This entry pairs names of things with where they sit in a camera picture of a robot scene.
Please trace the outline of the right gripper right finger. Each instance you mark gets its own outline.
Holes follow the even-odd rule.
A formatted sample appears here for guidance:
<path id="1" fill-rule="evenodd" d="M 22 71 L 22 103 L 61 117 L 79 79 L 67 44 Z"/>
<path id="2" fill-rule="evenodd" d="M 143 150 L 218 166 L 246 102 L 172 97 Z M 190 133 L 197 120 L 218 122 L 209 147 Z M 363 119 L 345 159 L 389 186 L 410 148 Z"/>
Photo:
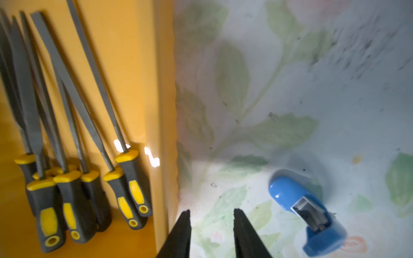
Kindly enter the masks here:
<path id="1" fill-rule="evenodd" d="M 234 209 L 233 231 L 236 258 L 271 258 L 258 233 L 241 209 Z"/>

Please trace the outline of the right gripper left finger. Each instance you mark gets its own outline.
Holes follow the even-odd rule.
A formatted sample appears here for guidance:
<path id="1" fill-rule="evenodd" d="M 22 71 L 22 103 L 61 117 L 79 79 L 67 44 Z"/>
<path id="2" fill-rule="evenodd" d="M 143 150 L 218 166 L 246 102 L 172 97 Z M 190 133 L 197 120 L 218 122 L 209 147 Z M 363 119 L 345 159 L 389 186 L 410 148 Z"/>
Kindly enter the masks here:
<path id="1" fill-rule="evenodd" d="M 190 210 L 183 211 L 156 258 L 189 258 L 191 243 Z"/>

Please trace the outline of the file tool yellow black handle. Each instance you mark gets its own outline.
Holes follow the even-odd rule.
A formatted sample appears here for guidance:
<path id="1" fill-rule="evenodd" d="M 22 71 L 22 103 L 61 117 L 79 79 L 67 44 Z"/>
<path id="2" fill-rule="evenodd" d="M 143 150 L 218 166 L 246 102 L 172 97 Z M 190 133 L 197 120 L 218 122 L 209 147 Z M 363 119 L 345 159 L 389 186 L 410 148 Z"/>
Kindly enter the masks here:
<path id="1" fill-rule="evenodd" d="M 133 199 L 133 203 L 137 211 L 143 217 L 150 217 L 153 215 L 150 183 L 142 165 L 140 164 L 139 151 L 127 148 L 126 141 L 122 134 L 122 130 L 120 129 L 114 108 L 111 103 L 111 99 L 106 88 L 104 77 L 95 58 L 95 54 L 91 48 L 91 44 L 88 40 L 75 3 L 73 1 L 67 1 L 67 5 L 76 28 L 76 32 L 87 57 L 90 69 L 101 94 L 101 98 L 104 102 L 106 111 L 110 117 L 116 135 L 118 136 L 118 140 L 120 142 L 122 153 L 117 156 L 116 162 L 121 166 L 125 173 L 127 189 Z"/>

